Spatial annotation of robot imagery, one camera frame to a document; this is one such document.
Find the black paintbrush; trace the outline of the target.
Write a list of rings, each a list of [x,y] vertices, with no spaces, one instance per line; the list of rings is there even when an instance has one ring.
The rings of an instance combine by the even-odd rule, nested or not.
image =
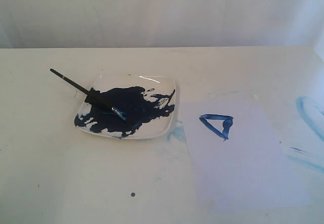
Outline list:
[[[92,100],[92,102],[94,104],[97,104],[98,106],[101,106],[101,107],[104,107],[107,110],[110,110],[117,117],[119,117],[121,120],[127,121],[127,117],[125,116],[124,113],[122,113],[119,109],[117,109],[116,107],[112,106],[109,102],[104,100],[100,95],[87,90],[86,88],[84,88],[81,85],[77,84],[76,82],[72,81],[71,79],[69,79],[68,77],[66,77],[63,74],[59,73],[58,71],[56,71],[53,68],[50,68],[50,71],[52,73],[54,73],[55,75],[57,75],[58,77],[60,77],[61,79],[63,79],[65,82],[67,82],[71,86],[73,86],[74,88],[76,88],[77,90],[79,90],[82,93],[84,93],[85,95],[87,95],[89,98],[91,98],[91,100]]]

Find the white paper sheet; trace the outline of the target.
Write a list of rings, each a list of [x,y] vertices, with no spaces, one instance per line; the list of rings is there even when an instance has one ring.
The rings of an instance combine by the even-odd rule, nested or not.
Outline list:
[[[230,212],[310,204],[272,125],[255,103],[187,102],[180,115],[204,208]]]

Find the white square plate blue paint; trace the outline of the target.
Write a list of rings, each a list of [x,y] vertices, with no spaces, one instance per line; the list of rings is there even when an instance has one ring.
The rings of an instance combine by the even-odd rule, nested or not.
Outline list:
[[[85,132],[119,139],[151,139],[164,135],[174,121],[176,83],[169,77],[101,75],[90,90],[115,105],[133,124],[85,98],[74,119],[75,127]]]

